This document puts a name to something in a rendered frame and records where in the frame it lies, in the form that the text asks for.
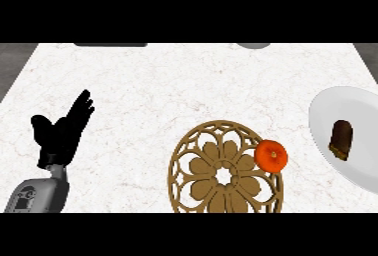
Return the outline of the dark brown chocolate-coated bar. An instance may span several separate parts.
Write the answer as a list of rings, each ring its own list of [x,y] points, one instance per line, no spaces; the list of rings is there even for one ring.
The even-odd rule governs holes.
[[[328,148],[334,153],[334,156],[343,161],[346,161],[349,158],[352,141],[353,141],[353,127],[350,125],[350,122],[346,120],[338,120],[334,123]]]

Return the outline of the pale grey rounded object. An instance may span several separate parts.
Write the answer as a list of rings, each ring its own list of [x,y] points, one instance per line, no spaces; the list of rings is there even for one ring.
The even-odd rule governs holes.
[[[237,43],[237,44],[247,49],[263,49],[271,45],[271,43]]]

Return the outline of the brown openwork round placemat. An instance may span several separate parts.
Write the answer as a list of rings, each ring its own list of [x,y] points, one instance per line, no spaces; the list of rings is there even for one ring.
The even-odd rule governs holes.
[[[257,164],[263,139],[232,121],[210,121],[183,136],[169,167],[169,198],[185,213],[278,213],[284,203],[281,173]]]

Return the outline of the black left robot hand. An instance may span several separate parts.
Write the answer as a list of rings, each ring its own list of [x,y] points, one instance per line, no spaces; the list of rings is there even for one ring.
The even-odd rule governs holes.
[[[52,123],[43,115],[31,117],[34,140],[40,145],[39,168],[45,169],[52,165],[67,166],[71,163],[82,133],[95,111],[92,104],[90,92],[84,89],[68,114],[59,118],[56,123]]]

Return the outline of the white round plate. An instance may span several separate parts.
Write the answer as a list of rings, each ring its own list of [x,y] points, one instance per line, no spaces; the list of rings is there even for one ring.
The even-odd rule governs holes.
[[[335,170],[378,194],[378,94],[349,86],[325,89],[310,104],[309,126]]]

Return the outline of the orange sweet potato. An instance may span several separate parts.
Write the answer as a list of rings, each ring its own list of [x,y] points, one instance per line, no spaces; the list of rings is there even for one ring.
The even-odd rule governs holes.
[[[254,150],[259,168],[269,173],[279,173],[288,163],[288,153],[279,142],[263,140]]]

